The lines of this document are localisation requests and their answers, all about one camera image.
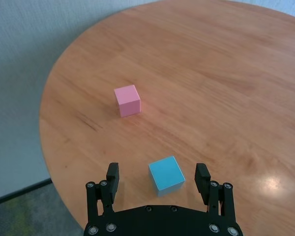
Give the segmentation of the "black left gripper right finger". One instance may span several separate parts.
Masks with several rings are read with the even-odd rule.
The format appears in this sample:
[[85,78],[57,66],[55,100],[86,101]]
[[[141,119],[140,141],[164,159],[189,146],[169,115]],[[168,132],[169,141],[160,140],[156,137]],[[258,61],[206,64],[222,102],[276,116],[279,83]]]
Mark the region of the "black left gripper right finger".
[[196,164],[195,183],[209,214],[218,216],[220,209],[221,216],[228,219],[236,218],[232,184],[219,184],[211,180],[204,163]]

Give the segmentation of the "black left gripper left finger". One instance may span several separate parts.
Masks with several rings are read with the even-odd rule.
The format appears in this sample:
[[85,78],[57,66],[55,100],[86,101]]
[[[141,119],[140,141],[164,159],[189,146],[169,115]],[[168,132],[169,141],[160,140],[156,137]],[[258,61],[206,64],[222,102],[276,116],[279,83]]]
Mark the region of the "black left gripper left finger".
[[88,182],[86,184],[87,191],[87,212],[88,222],[94,223],[99,216],[97,202],[100,200],[103,205],[103,215],[114,212],[113,204],[115,201],[116,192],[119,183],[119,166],[118,163],[113,162],[109,164],[106,179],[95,182]]

